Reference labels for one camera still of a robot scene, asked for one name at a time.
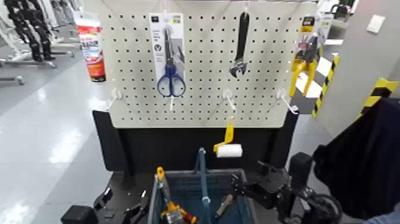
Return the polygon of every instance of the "paint roller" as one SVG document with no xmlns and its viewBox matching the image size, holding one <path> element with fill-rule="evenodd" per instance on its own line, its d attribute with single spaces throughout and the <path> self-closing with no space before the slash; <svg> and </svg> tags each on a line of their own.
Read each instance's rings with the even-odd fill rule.
<svg viewBox="0 0 400 224">
<path fill-rule="evenodd" d="M 219 144 L 214 145 L 214 152 L 218 158 L 226 157 L 241 157 L 243 153 L 241 144 L 229 144 L 233 141 L 233 122 L 235 117 L 228 118 L 228 124 L 225 131 L 225 140 Z"/>
</svg>

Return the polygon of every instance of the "wooden handle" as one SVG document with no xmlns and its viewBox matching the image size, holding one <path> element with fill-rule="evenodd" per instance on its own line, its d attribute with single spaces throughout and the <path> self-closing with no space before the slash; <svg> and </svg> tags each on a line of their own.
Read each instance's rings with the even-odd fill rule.
<svg viewBox="0 0 400 224">
<path fill-rule="evenodd" d="M 232 203 L 233 196 L 232 194 L 229 194 L 225 201 L 222 203 L 221 207 L 216 211 L 217 216 L 221 216 L 222 213 L 224 213 L 225 209 Z"/>
</svg>

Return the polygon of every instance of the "blue scissors handle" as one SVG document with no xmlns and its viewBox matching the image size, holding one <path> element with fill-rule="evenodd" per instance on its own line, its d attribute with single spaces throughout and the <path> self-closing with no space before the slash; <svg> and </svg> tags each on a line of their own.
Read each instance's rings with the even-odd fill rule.
<svg viewBox="0 0 400 224">
<path fill-rule="evenodd" d="M 162 91 L 161 88 L 163 88 L 161 86 L 161 83 L 165 83 L 168 82 L 168 88 L 169 88 L 169 93 L 165 94 L 165 91 Z M 181 84 L 181 90 L 179 90 L 179 94 L 176 94 L 175 91 L 175 84 L 176 82 L 179 82 Z M 163 75 L 158 83 L 157 83 L 157 90 L 158 92 L 164 96 L 164 97 L 170 97 L 170 96 L 174 96 L 174 97 L 180 97 L 184 94 L 184 92 L 186 91 L 186 84 L 185 81 L 182 79 L 182 77 L 180 77 L 180 75 L 176 72 L 176 67 L 175 66 L 165 66 L 165 75 Z"/>
</svg>

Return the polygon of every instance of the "scissors blade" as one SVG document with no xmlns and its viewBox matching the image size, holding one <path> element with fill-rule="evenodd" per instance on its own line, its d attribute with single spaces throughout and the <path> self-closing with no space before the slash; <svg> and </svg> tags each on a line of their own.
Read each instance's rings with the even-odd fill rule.
<svg viewBox="0 0 400 224">
<path fill-rule="evenodd" d="M 171 56 L 171 43 L 170 36 L 167 29 L 164 29 L 164 44 L 165 44 L 165 62 L 168 66 L 173 66 L 173 59 Z"/>
</svg>

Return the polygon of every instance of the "pegboard hook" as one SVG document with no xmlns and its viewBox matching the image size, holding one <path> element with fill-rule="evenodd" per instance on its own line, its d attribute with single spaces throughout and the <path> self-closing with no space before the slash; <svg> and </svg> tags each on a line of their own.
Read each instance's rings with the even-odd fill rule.
<svg viewBox="0 0 400 224">
<path fill-rule="evenodd" d="M 243 10 L 245 12 L 245 18 L 247 18 L 247 15 L 249 14 L 249 7 L 250 7 L 250 0 L 245 0 L 243 2 Z"/>
<path fill-rule="evenodd" d="M 174 96 L 171 96 L 170 111 L 174 110 Z"/>
<path fill-rule="evenodd" d="M 122 100 L 123 95 L 122 95 L 121 91 L 119 91 L 118 89 L 114 88 L 111 91 L 111 97 L 112 97 L 111 98 L 111 102 L 108 103 L 108 107 L 107 107 L 106 111 L 108 111 L 113 106 L 113 103 L 116 100 Z"/>
<path fill-rule="evenodd" d="M 164 13 L 164 21 L 168 23 L 168 17 L 167 17 L 167 8 L 168 8 L 168 0 L 162 0 L 162 11 Z"/>
<path fill-rule="evenodd" d="M 286 96 L 286 91 L 285 91 L 285 89 L 280 89 L 280 90 L 278 90 L 278 91 L 276 92 L 276 98 L 277 98 L 277 99 L 281 99 L 281 100 L 286 104 L 286 106 L 288 107 L 288 109 L 290 110 L 290 112 L 292 112 L 292 114 L 299 114 L 299 113 L 296 112 L 296 111 L 299 110 L 299 108 L 298 108 L 296 105 L 291 106 L 291 105 L 286 101 L 285 96 Z"/>
<path fill-rule="evenodd" d="M 225 99 L 225 100 L 228 100 L 229 106 L 232 109 L 233 114 L 234 114 L 235 111 L 236 111 L 236 106 L 235 106 L 235 104 L 233 102 L 233 99 L 232 99 L 233 98 L 232 90 L 225 89 L 224 92 L 222 93 L 222 98 Z"/>
</svg>

